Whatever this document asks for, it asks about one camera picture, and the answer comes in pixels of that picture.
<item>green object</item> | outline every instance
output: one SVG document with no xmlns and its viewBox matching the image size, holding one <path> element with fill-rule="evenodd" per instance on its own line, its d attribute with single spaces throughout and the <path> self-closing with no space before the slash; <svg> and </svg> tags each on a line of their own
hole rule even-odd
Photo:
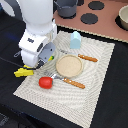
<svg viewBox="0 0 128 128">
<path fill-rule="evenodd" d="M 48 61 L 53 60 L 53 59 L 54 59 L 54 56 L 51 56 Z"/>
</svg>

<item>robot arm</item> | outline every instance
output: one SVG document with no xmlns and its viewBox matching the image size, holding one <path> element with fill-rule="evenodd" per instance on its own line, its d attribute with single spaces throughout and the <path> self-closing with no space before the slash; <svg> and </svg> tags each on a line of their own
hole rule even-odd
<svg viewBox="0 0 128 128">
<path fill-rule="evenodd" d="M 19 42 L 24 64 L 35 67 L 40 59 L 47 62 L 55 50 L 51 42 L 57 36 L 57 26 L 55 20 L 52 21 L 53 1 L 0 0 L 0 3 L 8 15 L 26 23 L 25 32 Z"/>
</svg>

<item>wooden handle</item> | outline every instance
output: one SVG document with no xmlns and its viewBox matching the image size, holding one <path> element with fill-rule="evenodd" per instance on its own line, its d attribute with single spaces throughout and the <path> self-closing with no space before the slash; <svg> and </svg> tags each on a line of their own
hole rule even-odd
<svg viewBox="0 0 128 128">
<path fill-rule="evenodd" d="M 85 60 L 93 61 L 93 62 L 98 61 L 96 58 L 92 58 L 92 57 L 88 57 L 88 56 L 84 56 L 84 55 L 80 55 L 80 54 L 78 54 L 78 57 L 85 59 Z"/>
<path fill-rule="evenodd" d="M 76 87 L 82 88 L 82 89 L 85 88 L 85 86 L 84 86 L 83 84 L 78 83 L 78 82 L 75 82 L 75 81 L 72 81 L 72 80 L 69 80 L 69 79 L 67 79 L 67 78 L 64 78 L 64 82 L 66 82 L 66 83 L 68 83 L 68 84 L 71 84 L 71 85 L 74 85 L 74 86 L 76 86 Z"/>
</svg>

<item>red tomato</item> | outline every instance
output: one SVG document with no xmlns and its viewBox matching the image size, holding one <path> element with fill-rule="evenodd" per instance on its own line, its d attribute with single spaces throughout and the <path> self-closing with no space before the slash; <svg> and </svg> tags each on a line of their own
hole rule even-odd
<svg viewBox="0 0 128 128">
<path fill-rule="evenodd" d="M 52 81 L 51 77 L 41 77 L 39 79 L 39 86 L 41 88 L 50 89 L 52 87 Z"/>
</svg>

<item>beige dish towel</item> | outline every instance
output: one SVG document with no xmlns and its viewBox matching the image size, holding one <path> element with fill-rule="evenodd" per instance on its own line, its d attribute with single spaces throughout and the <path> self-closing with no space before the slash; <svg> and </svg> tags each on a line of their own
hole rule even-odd
<svg viewBox="0 0 128 128">
<path fill-rule="evenodd" d="M 70 49 L 70 35 L 71 33 L 63 31 L 58 33 L 53 42 L 56 45 L 54 60 L 34 71 L 33 76 L 26 77 L 14 92 L 14 95 L 49 110 L 83 128 L 89 128 L 114 44 L 81 37 L 81 48 Z M 38 85 L 38 81 L 44 76 L 45 70 L 58 74 L 55 68 L 56 61 L 65 54 L 57 49 L 98 59 L 96 63 L 82 60 L 84 63 L 83 72 L 78 77 L 72 78 L 72 80 L 84 84 L 86 86 L 85 89 L 80 89 L 57 79 L 53 80 L 53 87 L 49 90 L 43 89 Z"/>
</svg>

